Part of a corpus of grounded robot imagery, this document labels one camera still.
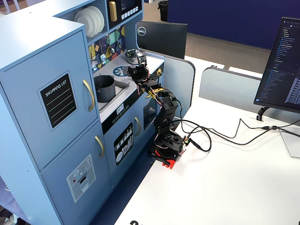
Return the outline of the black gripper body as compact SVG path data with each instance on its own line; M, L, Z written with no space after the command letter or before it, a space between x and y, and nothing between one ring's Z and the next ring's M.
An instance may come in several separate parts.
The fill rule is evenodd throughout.
M144 80L147 80L149 77L149 70L143 66L141 66L141 71L136 73L138 75L138 80L133 80L135 83L143 82Z

